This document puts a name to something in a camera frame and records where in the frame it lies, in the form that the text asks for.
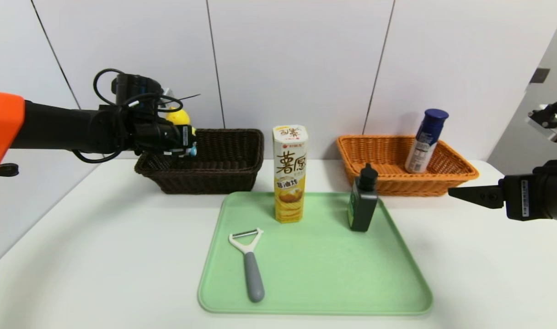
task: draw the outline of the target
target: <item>dark green bottle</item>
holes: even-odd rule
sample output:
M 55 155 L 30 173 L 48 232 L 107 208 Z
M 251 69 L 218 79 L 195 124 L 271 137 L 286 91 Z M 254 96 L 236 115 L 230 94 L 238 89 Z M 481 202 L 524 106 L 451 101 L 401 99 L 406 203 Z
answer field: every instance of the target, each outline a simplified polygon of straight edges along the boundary
M 360 171 L 360 176 L 354 179 L 348 205 L 348 220 L 352 231 L 366 232 L 370 227 L 370 221 L 372 221 L 372 215 L 378 203 L 377 178 L 378 171 L 366 163 L 366 167 Z

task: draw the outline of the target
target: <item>label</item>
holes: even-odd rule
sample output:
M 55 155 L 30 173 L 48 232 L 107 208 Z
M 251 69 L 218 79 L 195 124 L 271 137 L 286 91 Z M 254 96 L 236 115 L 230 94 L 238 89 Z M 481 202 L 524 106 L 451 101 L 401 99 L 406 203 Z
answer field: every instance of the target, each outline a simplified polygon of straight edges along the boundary
M 522 198 L 523 217 L 529 216 L 529 181 L 520 181 L 520 195 Z
M 187 126 L 183 126 L 183 145 L 184 146 L 189 145 L 189 132 Z
M 412 144 L 411 152 L 405 164 L 405 168 L 413 173 L 423 173 L 427 170 L 427 165 L 433 156 L 433 151 L 437 143 L 431 145 L 415 140 Z
M 273 129 L 274 208 L 281 223 L 303 217 L 307 132 L 304 126 L 289 125 Z
M 352 227 L 353 219 L 356 215 L 356 204 L 358 204 L 358 198 L 358 187 L 354 184 L 352 194 L 350 194 L 350 202 L 348 204 L 348 221 L 350 222 L 350 227 Z

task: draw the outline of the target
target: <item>gray peeler handle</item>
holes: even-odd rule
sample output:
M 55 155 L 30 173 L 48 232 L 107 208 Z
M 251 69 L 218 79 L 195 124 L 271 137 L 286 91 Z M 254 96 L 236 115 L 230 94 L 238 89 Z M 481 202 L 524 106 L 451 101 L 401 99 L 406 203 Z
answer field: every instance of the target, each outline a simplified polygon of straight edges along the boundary
M 262 277 L 260 277 L 260 271 L 258 270 L 258 264 L 253 252 L 244 254 L 244 272 L 246 274 L 248 298 L 252 302 L 261 301 L 264 298 L 264 286 L 262 285 Z

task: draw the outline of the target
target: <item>orange wicker basket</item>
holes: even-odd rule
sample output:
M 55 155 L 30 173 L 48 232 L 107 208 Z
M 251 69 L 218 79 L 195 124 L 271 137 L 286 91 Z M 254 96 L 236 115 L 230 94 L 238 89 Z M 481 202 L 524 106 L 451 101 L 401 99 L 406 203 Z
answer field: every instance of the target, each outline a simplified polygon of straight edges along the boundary
M 384 196 L 442 196 L 450 187 L 476 179 L 477 170 L 439 140 L 427 171 L 404 170 L 414 136 L 348 135 L 337 138 L 350 184 L 366 163 L 378 171 L 378 193 Z

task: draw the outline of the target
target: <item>white table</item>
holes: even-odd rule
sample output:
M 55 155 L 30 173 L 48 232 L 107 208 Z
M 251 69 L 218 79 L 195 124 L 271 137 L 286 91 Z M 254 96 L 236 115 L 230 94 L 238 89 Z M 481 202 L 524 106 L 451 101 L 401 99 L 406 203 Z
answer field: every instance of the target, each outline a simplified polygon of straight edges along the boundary
M 467 185 L 502 178 L 471 163 L 481 177 Z M 557 328 L 557 221 L 449 196 L 382 198 L 433 290 L 424 316 L 205 312 L 197 287 L 224 196 L 169 196 L 133 167 L 99 166 L 0 260 L 0 329 Z M 307 170 L 307 191 L 349 190 L 339 161 Z M 271 189 L 267 160 L 255 191 Z

